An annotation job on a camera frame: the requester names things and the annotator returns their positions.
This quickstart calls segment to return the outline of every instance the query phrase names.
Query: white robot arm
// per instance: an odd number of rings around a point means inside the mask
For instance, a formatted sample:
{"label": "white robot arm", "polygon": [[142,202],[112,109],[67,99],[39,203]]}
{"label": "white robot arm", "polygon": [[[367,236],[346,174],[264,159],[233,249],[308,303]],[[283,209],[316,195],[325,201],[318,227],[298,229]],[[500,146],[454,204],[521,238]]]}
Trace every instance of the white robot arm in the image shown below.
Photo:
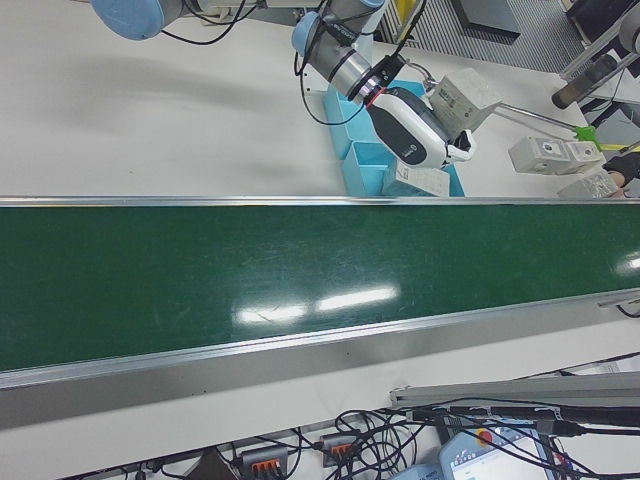
{"label": "white robot arm", "polygon": [[[91,0],[114,32],[144,40],[188,13],[202,11],[198,0]],[[456,139],[440,127],[431,108],[402,88],[387,88],[403,61],[396,54],[371,66],[353,47],[369,17],[384,0],[327,0],[296,26],[292,43],[303,65],[313,66],[349,100],[364,104],[380,140],[403,162],[440,168],[469,160],[476,144],[470,131]]]}

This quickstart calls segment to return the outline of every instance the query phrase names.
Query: green object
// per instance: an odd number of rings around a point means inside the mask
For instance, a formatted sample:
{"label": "green object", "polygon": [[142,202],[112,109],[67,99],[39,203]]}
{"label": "green object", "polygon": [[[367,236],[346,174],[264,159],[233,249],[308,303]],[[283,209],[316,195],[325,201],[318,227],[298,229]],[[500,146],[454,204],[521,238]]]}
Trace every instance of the green object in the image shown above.
{"label": "green object", "polygon": [[602,146],[596,138],[596,127],[589,125],[587,127],[575,128],[576,139],[580,142],[593,142],[598,147],[598,150],[602,151]]}
{"label": "green object", "polygon": [[0,208],[0,371],[640,287],[636,205]]}

